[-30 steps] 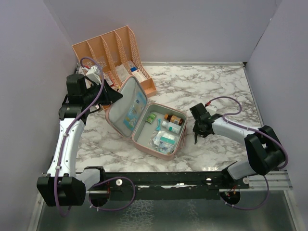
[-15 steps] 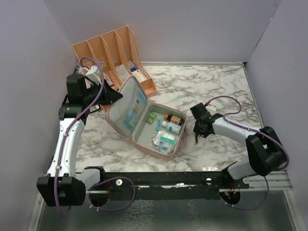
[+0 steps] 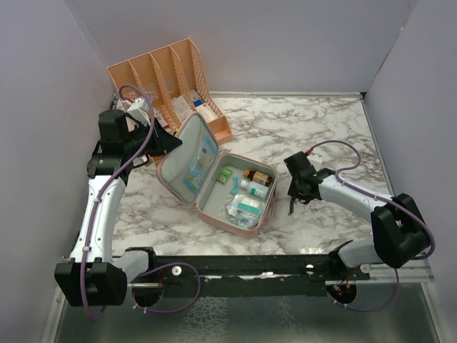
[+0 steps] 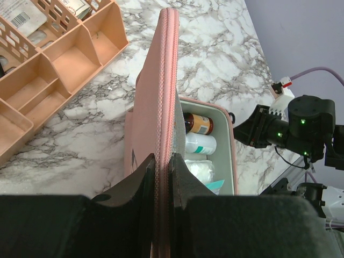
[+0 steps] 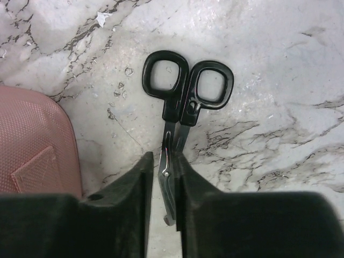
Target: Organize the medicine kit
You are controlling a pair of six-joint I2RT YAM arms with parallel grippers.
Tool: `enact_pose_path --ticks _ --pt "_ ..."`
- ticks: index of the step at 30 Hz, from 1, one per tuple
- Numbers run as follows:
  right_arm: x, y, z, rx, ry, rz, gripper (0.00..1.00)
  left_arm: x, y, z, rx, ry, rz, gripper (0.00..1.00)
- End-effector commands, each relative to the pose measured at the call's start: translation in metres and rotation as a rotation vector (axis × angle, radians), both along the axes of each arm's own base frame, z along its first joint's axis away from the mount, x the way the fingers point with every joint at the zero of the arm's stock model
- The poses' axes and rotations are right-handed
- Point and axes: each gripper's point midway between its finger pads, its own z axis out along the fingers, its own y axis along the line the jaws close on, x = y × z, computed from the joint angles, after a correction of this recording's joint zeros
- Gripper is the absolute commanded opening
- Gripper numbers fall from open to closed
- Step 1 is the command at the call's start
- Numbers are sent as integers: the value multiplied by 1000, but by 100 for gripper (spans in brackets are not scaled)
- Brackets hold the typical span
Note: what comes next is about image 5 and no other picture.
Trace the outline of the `black handled scissors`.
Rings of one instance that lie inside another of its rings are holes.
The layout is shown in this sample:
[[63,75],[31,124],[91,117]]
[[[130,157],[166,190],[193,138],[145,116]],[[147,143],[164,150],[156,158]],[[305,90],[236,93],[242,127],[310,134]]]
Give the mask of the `black handled scissors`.
[[[178,76],[169,90],[155,89],[151,83],[154,65],[159,61],[170,61],[178,66]],[[207,100],[199,95],[198,82],[205,71],[214,71],[223,79],[223,89],[215,100]],[[180,54],[160,50],[150,54],[142,70],[142,87],[149,96],[164,101],[162,119],[165,121],[159,160],[158,180],[166,208],[164,221],[168,226],[176,223],[176,194],[174,178],[176,173],[171,164],[173,154],[182,152],[191,127],[197,123],[201,109],[219,110],[229,101],[234,86],[234,74],[225,64],[204,60],[192,68]]]

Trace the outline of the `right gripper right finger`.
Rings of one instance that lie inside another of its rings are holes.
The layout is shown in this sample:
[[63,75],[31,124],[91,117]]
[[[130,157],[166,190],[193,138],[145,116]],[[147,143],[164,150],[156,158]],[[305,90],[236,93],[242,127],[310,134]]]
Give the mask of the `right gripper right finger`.
[[177,230],[183,257],[267,257],[264,194],[225,193],[182,153],[173,158]]

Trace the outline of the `pink medicine kit case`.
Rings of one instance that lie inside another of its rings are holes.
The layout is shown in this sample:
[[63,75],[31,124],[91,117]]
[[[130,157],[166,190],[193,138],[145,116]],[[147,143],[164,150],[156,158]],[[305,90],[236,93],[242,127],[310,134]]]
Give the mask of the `pink medicine kit case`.
[[1,192],[82,196],[73,127],[42,93],[1,86]]

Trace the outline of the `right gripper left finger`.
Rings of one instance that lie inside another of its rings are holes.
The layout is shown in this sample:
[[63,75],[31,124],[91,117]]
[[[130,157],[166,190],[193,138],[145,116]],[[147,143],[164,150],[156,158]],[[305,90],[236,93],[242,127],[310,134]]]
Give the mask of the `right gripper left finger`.
[[80,257],[146,257],[154,159],[136,165],[80,202]]

